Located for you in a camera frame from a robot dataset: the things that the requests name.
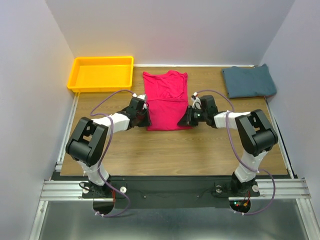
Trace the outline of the pink t shirt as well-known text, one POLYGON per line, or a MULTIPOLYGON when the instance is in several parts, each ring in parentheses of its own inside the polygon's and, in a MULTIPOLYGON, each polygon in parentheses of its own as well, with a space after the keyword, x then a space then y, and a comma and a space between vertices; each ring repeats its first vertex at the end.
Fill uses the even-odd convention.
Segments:
POLYGON ((154 131, 188 130, 189 126, 178 126, 186 113, 188 100, 188 74, 169 70, 164 74, 143 72, 144 90, 149 107, 151 125, 154 131))

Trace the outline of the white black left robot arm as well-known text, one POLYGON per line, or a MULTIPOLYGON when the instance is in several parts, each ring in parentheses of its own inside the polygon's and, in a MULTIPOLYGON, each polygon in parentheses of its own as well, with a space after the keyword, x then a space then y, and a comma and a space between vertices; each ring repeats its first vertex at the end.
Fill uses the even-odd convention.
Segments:
POLYGON ((150 125, 146 94, 134 94, 127 107, 109 116, 96 119, 82 117, 66 144, 65 152, 87 173, 89 183, 80 185, 83 191, 95 193, 100 197, 112 194, 114 191, 107 182, 110 175, 101 161, 107 149, 107 137, 111 140, 117 132, 150 125))

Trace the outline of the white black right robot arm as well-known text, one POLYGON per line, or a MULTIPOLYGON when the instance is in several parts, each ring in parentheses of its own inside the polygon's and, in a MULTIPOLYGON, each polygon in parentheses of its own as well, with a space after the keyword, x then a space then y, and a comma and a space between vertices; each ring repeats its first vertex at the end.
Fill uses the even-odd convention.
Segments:
POLYGON ((196 127, 200 122, 208 126, 225 128, 232 151, 239 165, 231 176, 230 190, 235 195, 242 195, 255 184, 256 175, 262 171, 260 164, 267 153, 278 143, 278 135, 261 109, 251 112, 218 111, 212 95, 199 97, 195 92, 192 105, 187 106, 185 114, 178 121, 180 127, 196 127), (239 156, 234 146, 230 130, 238 131, 243 147, 239 156))

